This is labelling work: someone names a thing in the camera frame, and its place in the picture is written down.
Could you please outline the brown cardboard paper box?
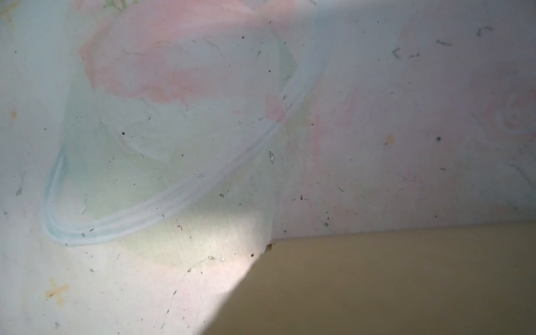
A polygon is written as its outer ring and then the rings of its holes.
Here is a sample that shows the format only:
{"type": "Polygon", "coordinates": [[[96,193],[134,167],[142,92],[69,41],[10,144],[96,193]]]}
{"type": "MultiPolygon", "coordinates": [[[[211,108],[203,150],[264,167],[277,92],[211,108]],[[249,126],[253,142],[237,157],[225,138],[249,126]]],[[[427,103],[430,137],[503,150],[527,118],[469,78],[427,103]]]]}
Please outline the brown cardboard paper box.
{"type": "Polygon", "coordinates": [[[206,334],[534,334],[535,224],[274,240],[206,334]]]}

